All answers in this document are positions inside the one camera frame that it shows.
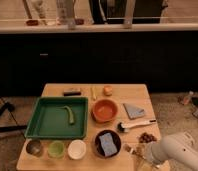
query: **black cabinet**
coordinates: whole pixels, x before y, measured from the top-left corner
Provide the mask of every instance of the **black cabinet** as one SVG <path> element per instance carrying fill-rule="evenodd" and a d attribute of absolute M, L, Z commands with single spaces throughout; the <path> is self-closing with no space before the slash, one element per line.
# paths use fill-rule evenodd
<path fill-rule="evenodd" d="M 198 91 L 198 31 L 0 34 L 0 93 L 40 95 L 48 82 Z"/>

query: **small white bowl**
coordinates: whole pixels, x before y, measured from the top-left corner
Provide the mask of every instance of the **small white bowl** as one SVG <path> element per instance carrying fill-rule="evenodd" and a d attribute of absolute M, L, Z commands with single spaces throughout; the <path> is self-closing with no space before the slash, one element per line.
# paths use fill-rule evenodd
<path fill-rule="evenodd" d="M 86 154 L 86 144 L 82 140 L 73 140 L 68 147 L 68 155 L 71 159 L 79 160 Z"/>

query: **green cucumber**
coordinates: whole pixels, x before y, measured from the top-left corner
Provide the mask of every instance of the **green cucumber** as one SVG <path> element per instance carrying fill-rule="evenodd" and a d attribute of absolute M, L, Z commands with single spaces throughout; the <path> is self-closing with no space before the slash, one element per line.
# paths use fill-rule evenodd
<path fill-rule="evenodd" d="M 69 123 L 72 125 L 75 123 L 75 118 L 74 118 L 74 113 L 72 111 L 72 109 L 69 106 L 63 106 L 61 107 L 62 109 L 66 109 L 68 111 L 69 114 Z"/>

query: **small green bowl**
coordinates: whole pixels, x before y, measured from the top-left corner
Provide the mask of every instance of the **small green bowl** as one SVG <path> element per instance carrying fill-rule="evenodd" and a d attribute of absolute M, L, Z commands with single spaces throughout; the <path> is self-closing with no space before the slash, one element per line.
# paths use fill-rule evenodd
<path fill-rule="evenodd" d="M 48 146 L 48 155 L 52 158 L 60 158 L 64 155 L 65 146 L 62 141 L 53 141 Z"/>

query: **wooden table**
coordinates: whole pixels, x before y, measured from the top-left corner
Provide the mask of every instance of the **wooden table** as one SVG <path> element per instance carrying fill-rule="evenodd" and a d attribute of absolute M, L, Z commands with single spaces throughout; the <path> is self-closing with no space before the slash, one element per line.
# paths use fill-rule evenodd
<path fill-rule="evenodd" d="M 96 123 L 90 114 L 90 110 L 95 101 L 92 100 L 91 88 L 95 87 L 97 92 L 97 98 L 110 98 L 114 100 L 119 108 L 119 112 L 115 121 L 106 124 Z M 138 137 L 143 132 L 152 133 L 158 139 L 160 139 L 160 131 L 157 124 L 145 126 L 141 128 L 132 129 L 129 133 L 119 133 L 122 140 L 122 148 L 119 154 L 109 159 L 103 159 L 95 155 L 93 150 L 93 142 L 95 135 L 104 130 L 112 129 L 116 130 L 116 125 L 119 122 L 138 122 L 144 119 L 155 118 L 154 111 L 152 108 L 151 100 L 147 87 L 144 84 L 112 84 L 113 95 L 106 97 L 102 93 L 104 84 L 46 84 L 42 96 L 62 96 L 62 92 L 66 88 L 77 87 L 81 88 L 82 96 L 88 97 L 88 126 L 87 135 L 84 138 L 87 144 L 87 153 L 82 160 L 71 160 L 65 153 L 63 158 L 52 159 L 47 155 L 47 147 L 50 143 L 49 140 L 43 140 L 42 144 L 44 147 L 43 155 L 39 158 L 29 155 L 26 153 L 26 144 L 29 140 L 24 143 L 21 155 L 17 163 L 17 170 L 65 170 L 65 171 L 135 171 L 136 169 L 136 157 L 131 156 L 128 152 L 123 149 L 125 143 L 130 144 L 133 147 L 138 145 Z M 122 103 L 130 103 L 135 106 L 145 109 L 146 116 L 136 120 L 130 121 Z M 65 141 L 66 146 L 70 143 L 69 140 Z M 169 163 L 166 162 L 161 166 L 162 171 L 169 171 Z"/>

